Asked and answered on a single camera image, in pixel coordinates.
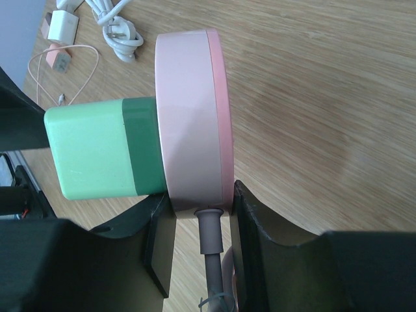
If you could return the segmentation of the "pink small charger plug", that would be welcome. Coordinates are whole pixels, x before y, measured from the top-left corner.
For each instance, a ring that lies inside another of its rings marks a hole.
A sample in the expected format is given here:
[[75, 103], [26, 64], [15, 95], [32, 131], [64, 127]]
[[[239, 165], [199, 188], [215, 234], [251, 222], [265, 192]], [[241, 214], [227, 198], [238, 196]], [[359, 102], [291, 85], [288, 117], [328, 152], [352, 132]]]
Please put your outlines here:
[[48, 39], [50, 25], [51, 25], [51, 18], [52, 18], [52, 13], [47, 12], [44, 16], [42, 25], [40, 27], [41, 34], [42, 34], [43, 38], [45, 38], [45, 39]]

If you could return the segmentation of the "tall white charger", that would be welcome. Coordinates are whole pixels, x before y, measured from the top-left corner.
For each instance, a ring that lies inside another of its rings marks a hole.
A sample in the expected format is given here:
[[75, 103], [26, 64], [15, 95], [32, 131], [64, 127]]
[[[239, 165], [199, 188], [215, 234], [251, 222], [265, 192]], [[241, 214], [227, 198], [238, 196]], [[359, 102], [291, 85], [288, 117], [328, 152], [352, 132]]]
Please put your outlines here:
[[84, 0], [56, 0], [58, 10], [64, 10], [73, 14], [84, 2]]

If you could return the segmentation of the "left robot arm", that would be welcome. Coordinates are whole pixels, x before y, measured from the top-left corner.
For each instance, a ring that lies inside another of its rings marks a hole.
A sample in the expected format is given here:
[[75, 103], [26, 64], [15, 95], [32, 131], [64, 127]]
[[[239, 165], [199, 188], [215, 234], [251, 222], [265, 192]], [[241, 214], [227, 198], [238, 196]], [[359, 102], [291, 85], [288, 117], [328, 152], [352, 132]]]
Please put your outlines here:
[[1, 218], [54, 218], [46, 195], [28, 168], [22, 150], [49, 147], [45, 111], [1, 70]]

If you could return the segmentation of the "white honor charger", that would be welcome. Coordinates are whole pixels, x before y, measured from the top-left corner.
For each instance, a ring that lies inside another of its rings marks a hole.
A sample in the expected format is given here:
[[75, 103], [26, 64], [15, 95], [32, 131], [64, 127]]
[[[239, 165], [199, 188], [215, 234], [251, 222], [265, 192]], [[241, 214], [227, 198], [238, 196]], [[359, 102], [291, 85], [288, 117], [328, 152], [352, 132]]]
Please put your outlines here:
[[60, 45], [74, 44], [79, 18], [65, 10], [54, 10], [47, 39]]

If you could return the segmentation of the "pink round power socket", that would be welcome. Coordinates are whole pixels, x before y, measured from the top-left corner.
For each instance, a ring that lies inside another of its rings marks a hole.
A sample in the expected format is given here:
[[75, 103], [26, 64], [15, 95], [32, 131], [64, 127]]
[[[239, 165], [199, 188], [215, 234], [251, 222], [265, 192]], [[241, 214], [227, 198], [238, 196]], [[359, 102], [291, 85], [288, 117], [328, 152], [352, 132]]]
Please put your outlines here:
[[178, 218], [233, 202], [228, 81], [216, 29], [160, 34], [155, 95], [168, 195]]

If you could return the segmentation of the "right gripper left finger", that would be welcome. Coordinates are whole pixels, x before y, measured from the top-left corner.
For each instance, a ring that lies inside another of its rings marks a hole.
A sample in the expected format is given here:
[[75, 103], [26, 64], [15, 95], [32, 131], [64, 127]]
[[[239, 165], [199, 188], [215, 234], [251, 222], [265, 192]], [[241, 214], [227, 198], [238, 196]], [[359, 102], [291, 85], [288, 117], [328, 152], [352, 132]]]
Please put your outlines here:
[[151, 195], [86, 230], [61, 218], [1, 222], [2, 311], [161, 311], [176, 217]]

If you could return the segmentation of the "green dual usb charger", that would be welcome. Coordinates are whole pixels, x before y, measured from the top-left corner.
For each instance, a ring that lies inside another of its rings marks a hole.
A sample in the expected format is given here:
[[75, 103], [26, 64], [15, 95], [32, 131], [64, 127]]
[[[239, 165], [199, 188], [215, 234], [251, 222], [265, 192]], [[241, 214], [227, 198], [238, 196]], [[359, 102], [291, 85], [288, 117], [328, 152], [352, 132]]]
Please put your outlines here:
[[155, 98], [53, 107], [44, 124], [66, 199], [166, 192]]

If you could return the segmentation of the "pink charger with cable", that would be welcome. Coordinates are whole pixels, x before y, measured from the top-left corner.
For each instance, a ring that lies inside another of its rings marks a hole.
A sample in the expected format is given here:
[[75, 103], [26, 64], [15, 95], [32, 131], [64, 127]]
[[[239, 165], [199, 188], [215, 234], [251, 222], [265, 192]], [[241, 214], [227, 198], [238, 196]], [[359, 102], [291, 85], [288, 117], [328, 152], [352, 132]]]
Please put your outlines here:
[[71, 55], [65, 49], [57, 49], [46, 53], [46, 62], [56, 72], [66, 73], [71, 62]]

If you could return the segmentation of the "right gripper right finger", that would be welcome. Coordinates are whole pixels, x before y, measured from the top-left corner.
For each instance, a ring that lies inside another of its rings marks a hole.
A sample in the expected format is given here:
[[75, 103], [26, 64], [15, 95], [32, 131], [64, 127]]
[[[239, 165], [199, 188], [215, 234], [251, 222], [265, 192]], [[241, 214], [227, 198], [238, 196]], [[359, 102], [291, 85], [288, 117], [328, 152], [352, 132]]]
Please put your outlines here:
[[415, 234], [316, 235], [234, 186], [231, 241], [240, 311], [414, 311]]

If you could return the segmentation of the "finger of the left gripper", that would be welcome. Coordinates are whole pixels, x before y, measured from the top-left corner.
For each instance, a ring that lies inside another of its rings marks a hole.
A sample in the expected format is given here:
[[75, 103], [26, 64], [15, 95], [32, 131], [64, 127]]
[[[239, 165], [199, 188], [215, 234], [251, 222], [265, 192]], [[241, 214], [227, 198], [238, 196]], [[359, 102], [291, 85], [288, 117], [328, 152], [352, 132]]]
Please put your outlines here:
[[26, 96], [3, 70], [0, 93], [1, 151], [48, 148], [45, 111]]

